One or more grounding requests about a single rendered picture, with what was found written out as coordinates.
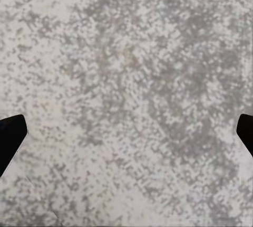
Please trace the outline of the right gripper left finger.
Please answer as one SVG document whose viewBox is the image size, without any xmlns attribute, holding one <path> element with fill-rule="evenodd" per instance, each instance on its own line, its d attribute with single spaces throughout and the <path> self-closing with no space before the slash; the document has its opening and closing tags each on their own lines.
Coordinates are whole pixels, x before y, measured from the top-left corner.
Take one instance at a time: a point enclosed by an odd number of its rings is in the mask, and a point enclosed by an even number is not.
<svg viewBox="0 0 253 227">
<path fill-rule="evenodd" d="M 0 120 L 0 177 L 27 135 L 23 114 Z"/>
</svg>

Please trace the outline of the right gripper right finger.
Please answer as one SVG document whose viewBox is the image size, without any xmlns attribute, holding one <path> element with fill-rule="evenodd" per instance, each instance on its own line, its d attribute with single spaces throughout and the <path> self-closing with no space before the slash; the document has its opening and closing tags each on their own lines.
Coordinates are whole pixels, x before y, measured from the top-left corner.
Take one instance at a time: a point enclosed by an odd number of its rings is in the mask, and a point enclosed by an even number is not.
<svg viewBox="0 0 253 227">
<path fill-rule="evenodd" d="M 236 132 L 253 155 L 253 116 L 240 115 Z"/>
</svg>

